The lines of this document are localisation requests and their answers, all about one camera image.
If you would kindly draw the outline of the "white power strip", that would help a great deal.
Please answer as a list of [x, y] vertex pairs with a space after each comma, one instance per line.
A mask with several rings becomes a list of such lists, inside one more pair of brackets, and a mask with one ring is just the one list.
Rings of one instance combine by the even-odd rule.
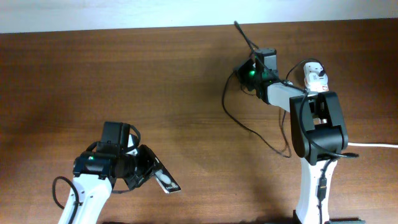
[[328, 76], [325, 69], [318, 62], [307, 62], [303, 66], [304, 84], [307, 90], [312, 92], [328, 91]]

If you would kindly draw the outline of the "black smartphone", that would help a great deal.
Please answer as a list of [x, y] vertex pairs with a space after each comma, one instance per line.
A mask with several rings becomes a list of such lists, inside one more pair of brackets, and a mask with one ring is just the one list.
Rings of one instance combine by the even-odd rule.
[[165, 167], [156, 170], [154, 172], [154, 176], [166, 194], [172, 194], [181, 191], [181, 187]]

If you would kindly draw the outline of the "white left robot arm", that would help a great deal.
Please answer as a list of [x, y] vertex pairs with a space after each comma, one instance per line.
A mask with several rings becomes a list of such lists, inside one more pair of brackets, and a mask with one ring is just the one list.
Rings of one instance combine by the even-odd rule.
[[52, 197], [63, 210], [60, 223], [96, 223], [111, 194], [139, 188], [153, 175], [155, 160], [131, 124], [107, 121], [101, 139], [73, 162], [73, 178], [54, 178]]

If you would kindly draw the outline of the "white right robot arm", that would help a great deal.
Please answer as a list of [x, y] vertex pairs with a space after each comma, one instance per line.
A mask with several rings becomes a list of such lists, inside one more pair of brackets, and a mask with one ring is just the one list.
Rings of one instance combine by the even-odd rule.
[[331, 223], [328, 198], [333, 171], [339, 159], [355, 159], [346, 152], [348, 132], [338, 95], [328, 88], [321, 61], [308, 58], [299, 62], [304, 72], [304, 88], [281, 79], [276, 50], [254, 50], [248, 59], [233, 68], [240, 84], [264, 103], [290, 114], [293, 149], [301, 162], [300, 198], [293, 223]]

